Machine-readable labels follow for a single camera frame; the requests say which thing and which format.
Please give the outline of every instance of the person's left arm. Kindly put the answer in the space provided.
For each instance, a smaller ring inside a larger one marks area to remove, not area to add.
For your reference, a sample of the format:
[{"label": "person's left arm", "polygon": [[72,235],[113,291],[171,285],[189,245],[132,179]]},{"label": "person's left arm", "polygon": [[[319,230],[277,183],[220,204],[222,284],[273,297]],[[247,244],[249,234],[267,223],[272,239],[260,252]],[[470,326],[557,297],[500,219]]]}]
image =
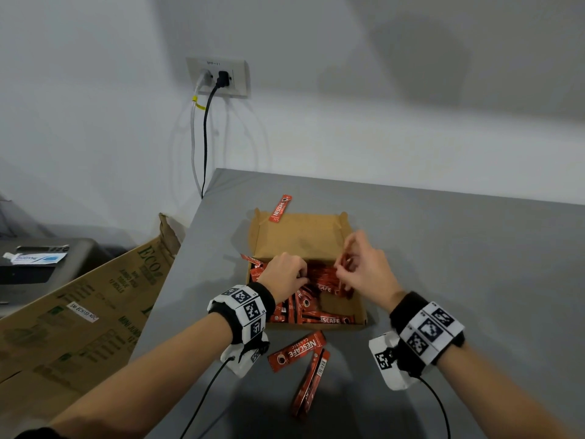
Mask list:
[{"label": "person's left arm", "polygon": [[[307,264],[275,257],[258,282],[282,302],[307,282]],[[212,312],[109,377],[51,423],[69,439],[140,438],[154,428],[232,341],[223,316]]]}]

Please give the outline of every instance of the person's left hand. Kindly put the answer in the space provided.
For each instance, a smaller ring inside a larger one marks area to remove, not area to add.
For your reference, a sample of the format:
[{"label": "person's left hand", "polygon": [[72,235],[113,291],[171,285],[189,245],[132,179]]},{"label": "person's left hand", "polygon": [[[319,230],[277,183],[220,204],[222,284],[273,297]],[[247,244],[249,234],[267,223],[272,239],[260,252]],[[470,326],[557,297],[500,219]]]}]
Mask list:
[{"label": "person's left hand", "polygon": [[260,274],[258,283],[264,285],[278,304],[309,282],[307,263],[299,256],[282,253],[273,258]]}]

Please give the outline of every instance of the barcode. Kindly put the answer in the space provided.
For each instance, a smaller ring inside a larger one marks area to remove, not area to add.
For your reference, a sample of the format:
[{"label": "barcode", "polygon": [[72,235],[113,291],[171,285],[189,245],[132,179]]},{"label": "barcode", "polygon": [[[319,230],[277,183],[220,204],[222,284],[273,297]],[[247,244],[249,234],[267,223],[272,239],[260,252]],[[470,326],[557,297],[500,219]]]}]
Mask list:
[{"label": "barcode", "polygon": [[317,370],[318,376],[321,376],[323,374],[323,370],[325,369],[326,364],[327,364],[327,359],[321,358],[321,363],[319,364],[319,369]]}]

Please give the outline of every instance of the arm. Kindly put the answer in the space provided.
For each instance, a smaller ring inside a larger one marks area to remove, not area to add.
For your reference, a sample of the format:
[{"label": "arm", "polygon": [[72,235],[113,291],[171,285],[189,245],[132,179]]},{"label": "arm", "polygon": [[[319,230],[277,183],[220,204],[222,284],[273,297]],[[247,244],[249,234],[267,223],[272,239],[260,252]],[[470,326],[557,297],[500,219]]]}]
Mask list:
[{"label": "arm", "polygon": [[[282,302],[307,283],[306,275],[303,259],[283,253],[258,282]],[[228,322],[212,312],[107,378],[50,426],[69,439],[144,437],[231,341]]]},{"label": "arm", "polygon": [[[372,248],[363,231],[347,237],[353,262],[336,262],[340,280],[391,313],[405,296],[384,251]],[[561,424],[466,343],[449,347],[437,366],[489,438],[566,438]]]}]

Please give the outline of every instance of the gray table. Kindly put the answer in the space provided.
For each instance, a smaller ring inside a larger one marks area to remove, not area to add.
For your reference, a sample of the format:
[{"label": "gray table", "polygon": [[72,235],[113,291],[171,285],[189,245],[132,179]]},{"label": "gray table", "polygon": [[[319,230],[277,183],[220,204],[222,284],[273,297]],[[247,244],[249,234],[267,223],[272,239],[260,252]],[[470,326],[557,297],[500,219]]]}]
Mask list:
[{"label": "gray table", "polygon": [[[133,358],[203,317],[213,296],[242,282],[247,265],[239,253],[249,253],[252,211],[272,210],[282,194],[293,196],[286,212],[347,211],[352,226],[385,250],[405,288],[451,310],[475,347],[563,421],[585,429],[585,207],[577,205],[216,170]],[[242,380],[221,373],[187,437],[444,438],[427,388],[384,386],[367,342],[388,330],[388,317],[368,310],[369,328],[326,334],[331,360],[304,423],[288,408],[307,361],[274,374],[262,358]],[[269,331],[269,352],[301,334]],[[150,438],[179,437],[218,366]],[[482,437],[437,370],[428,381],[453,437]]]}]

